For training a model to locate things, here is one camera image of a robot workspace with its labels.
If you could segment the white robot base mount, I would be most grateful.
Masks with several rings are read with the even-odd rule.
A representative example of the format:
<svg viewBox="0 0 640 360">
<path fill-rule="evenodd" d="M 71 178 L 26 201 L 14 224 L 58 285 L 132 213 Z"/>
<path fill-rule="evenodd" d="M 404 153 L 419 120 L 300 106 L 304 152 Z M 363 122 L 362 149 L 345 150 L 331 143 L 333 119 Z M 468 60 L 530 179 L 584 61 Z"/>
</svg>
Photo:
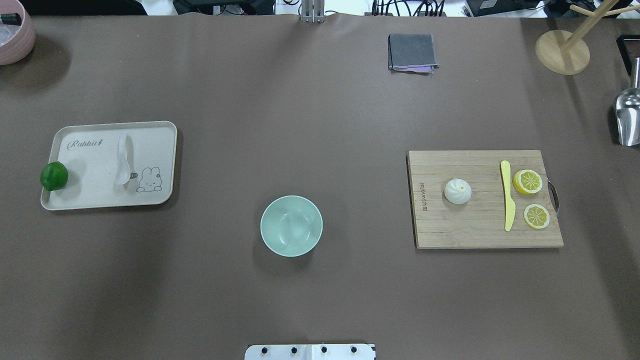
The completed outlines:
<svg viewBox="0 0 640 360">
<path fill-rule="evenodd" d="M 375 360 L 374 344 L 254 344 L 247 347 L 245 360 Z"/>
</svg>

